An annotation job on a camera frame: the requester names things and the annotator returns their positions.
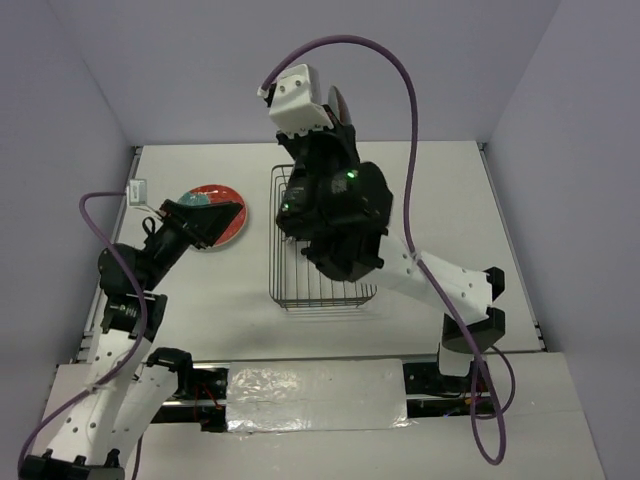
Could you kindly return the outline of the silver foil tape patch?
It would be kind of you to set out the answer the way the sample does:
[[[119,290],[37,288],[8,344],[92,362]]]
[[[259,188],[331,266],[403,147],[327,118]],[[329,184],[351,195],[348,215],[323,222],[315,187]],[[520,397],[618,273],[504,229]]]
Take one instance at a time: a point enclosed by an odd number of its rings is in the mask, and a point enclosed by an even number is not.
[[[236,362],[226,389],[234,433],[388,430],[410,425],[398,359]]]

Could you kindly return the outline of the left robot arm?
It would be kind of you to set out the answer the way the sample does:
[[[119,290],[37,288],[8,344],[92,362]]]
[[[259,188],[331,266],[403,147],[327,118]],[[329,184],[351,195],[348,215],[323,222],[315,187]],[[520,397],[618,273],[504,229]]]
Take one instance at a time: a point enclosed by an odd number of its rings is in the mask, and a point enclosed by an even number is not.
[[[152,347],[168,301],[153,291],[189,248],[214,246],[242,210],[231,201],[165,200],[142,222],[143,248],[104,242],[98,270],[106,303],[84,389],[42,420],[42,426],[63,420],[42,452],[29,450],[41,427],[30,434],[20,453],[19,478],[125,478],[162,404],[187,397],[196,385],[190,353]]]

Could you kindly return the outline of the black mounting rail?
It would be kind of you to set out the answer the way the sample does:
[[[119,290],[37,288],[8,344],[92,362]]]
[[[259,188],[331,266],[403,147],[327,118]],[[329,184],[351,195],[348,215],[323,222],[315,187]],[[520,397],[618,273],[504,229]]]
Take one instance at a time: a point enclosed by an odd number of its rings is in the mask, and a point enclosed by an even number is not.
[[[444,376],[426,359],[197,364],[192,381],[153,423],[211,433],[365,431],[493,411],[483,381]]]

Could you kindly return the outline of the dark green plate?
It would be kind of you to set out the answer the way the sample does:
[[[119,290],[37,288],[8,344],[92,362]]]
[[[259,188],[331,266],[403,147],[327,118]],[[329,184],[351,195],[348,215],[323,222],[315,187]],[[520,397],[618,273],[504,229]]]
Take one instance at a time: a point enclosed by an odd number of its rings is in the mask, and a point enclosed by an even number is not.
[[[335,85],[332,85],[328,91],[327,104],[331,111],[342,125],[351,125],[352,119],[346,100]]]

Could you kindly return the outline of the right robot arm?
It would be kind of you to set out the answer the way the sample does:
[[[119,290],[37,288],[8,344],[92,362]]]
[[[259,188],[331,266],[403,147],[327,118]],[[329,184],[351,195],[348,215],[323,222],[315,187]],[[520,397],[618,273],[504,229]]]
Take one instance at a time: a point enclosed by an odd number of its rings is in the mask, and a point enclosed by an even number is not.
[[[363,281],[441,311],[435,380],[456,391],[470,370],[448,355],[484,353],[506,333],[506,315],[493,305],[504,292],[505,274],[411,252],[389,231],[393,195],[382,170],[361,161],[343,106],[338,90],[320,104],[300,82],[275,87],[269,116],[279,145],[294,161],[275,223],[286,236],[306,242],[302,254],[328,279]]]

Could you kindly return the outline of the red plate with teal flower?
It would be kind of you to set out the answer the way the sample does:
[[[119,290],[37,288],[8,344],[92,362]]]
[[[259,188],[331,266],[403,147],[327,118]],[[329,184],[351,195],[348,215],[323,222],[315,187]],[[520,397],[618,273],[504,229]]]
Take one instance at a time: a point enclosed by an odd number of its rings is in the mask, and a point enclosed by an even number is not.
[[[241,211],[225,229],[212,247],[208,250],[217,249],[235,240],[248,221],[248,207],[244,197],[232,187],[222,184],[207,184],[192,188],[183,193],[177,202],[187,206],[203,206],[209,204],[233,202],[242,206]]]

